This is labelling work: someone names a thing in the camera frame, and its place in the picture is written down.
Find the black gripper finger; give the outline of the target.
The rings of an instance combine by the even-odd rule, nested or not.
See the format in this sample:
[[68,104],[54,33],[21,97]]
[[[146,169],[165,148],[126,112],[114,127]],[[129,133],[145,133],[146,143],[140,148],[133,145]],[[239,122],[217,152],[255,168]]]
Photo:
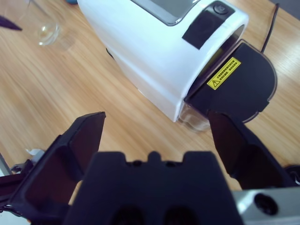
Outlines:
[[5,18],[4,16],[0,16],[0,27],[10,29],[10,30],[17,30],[22,31],[18,25],[10,21],[9,19]]
[[292,178],[243,122],[213,110],[208,119],[225,169],[242,189],[293,187]]
[[24,218],[64,218],[69,200],[98,151],[106,115],[77,118],[59,135],[9,200]]

